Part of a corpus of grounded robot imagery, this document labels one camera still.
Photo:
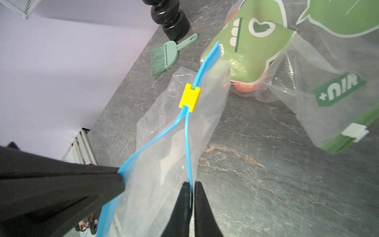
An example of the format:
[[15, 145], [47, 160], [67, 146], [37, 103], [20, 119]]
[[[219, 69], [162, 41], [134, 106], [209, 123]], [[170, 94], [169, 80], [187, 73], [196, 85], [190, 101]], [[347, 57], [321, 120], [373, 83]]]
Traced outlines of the clear blue-zipper bag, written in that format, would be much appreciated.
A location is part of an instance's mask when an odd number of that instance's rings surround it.
[[178, 69], [137, 124], [137, 150], [119, 168], [124, 191], [100, 215], [100, 237], [158, 237], [224, 111], [230, 67], [215, 43], [198, 73]]

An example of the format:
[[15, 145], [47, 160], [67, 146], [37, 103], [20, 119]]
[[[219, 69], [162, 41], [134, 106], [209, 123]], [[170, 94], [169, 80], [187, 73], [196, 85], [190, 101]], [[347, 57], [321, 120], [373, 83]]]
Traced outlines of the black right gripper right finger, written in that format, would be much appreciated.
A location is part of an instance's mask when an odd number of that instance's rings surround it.
[[213, 216], [208, 198], [201, 182], [194, 187], [194, 231], [196, 237], [223, 237]]

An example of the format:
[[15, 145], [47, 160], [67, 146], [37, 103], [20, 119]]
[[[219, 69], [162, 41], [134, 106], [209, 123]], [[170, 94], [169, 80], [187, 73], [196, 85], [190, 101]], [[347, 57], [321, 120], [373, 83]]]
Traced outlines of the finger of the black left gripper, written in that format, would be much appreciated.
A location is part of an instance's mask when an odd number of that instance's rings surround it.
[[102, 207], [124, 189], [114, 167], [1, 147], [1, 236], [62, 237], [86, 218], [90, 232], [98, 233]]

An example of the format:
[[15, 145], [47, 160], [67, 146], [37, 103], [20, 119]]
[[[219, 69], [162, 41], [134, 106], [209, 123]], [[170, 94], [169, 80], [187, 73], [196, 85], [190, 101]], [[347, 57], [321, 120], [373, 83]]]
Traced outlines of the pink peach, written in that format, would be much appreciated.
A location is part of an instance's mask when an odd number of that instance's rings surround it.
[[232, 84], [234, 88], [237, 90], [237, 92], [241, 93], [252, 93], [262, 87], [261, 83], [245, 84], [241, 82], [232, 82]]

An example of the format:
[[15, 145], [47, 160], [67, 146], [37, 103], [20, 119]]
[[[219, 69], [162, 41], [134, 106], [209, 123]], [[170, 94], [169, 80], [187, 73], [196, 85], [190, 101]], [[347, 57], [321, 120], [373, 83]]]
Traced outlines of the green printed zip-top bag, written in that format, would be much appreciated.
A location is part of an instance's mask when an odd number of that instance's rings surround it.
[[215, 36], [232, 82], [261, 83], [313, 144], [337, 154], [379, 119], [378, 1], [238, 1]]

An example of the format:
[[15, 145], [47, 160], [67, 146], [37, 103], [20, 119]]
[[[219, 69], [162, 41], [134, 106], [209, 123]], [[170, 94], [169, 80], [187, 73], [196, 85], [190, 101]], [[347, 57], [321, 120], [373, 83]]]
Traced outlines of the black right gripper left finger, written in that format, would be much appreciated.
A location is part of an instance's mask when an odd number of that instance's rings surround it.
[[192, 190], [189, 182], [182, 184], [174, 209], [161, 237], [188, 237], [192, 215]]

